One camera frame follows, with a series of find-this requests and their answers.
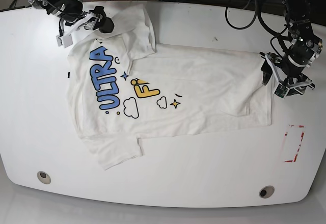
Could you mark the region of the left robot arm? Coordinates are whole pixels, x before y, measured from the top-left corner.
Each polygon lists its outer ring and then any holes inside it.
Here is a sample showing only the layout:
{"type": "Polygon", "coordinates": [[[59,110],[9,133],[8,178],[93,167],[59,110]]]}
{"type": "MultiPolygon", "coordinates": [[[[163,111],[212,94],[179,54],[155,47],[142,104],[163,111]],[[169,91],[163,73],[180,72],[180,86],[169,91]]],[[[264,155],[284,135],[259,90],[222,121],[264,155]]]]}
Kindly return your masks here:
{"type": "Polygon", "coordinates": [[[306,88],[315,88],[313,81],[303,74],[322,51],[322,40],[313,32],[310,21],[311,0],[282,0],[285,6],[285,28],[283,32],[272,30],[263,21],[261,9],[266,0],[261,0],[257,7],[257,17],[262,27],[277,40],[283,54],[277,51],[260,53],[264,58],[261,67],[263,84],[267,85],[274,77],[274,94],[280,98],[303,95],[306,88]]]}

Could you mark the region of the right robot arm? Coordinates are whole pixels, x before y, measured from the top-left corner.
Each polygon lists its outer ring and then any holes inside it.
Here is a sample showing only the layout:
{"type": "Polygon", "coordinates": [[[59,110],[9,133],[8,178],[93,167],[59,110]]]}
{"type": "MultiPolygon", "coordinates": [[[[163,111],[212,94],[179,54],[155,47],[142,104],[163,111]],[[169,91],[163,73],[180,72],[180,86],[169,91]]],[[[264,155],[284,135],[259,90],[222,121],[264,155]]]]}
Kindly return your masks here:
{"type": "Polygon", "coordinates": [[[99,30],[101,33],[111,33],[114,23],[106,16],[103,6],[96,6],[93,10],[84,11],[81,0],[28,0],[32,7],[44,9],[48,15],[52,14],[59,20],[59,37],[64,35],[64,26],[79,26],[78,21],[87,30],[99,30]]]}

